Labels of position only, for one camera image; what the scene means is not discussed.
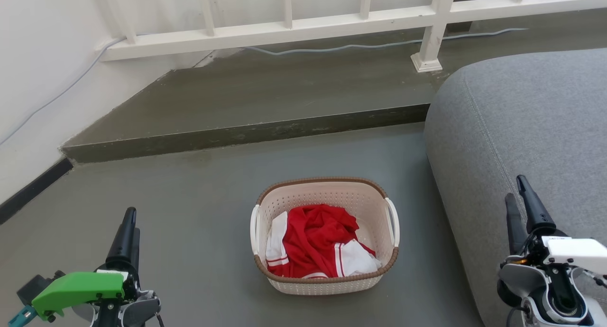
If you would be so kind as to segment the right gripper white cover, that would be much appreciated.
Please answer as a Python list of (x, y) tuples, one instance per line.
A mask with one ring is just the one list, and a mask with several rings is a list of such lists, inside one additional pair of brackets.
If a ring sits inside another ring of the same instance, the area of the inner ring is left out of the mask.
[(573, 238), (556, 230), (555, 222), (545, 205), (523, 175), (516, 176), (520, 197), (527, 214), (526, 230), (516, 198), (505, 195), (506, 224), (510, 256), (503, 266), (514, 264), (529, 267), (564, 266), (580, 268), (593, 274), (607, 271), (607, 248), (593, 238)]

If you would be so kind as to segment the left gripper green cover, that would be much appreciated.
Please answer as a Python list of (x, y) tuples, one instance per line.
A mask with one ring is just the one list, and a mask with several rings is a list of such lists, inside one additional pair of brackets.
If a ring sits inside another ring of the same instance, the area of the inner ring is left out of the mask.
[(120, 321), (123, 309), (143, 297), (134, 275), (128, 273), (139, 270), (136, 219), (136, 208), (128, 207), (106, 257), (107, 270), (57, 271), (52, 279), (35, 275), (26, 282), (17, 291), (24, 306), (17, 321), (55, 321), (65, 309), (80, 305), (92, 308), (90, 321)]

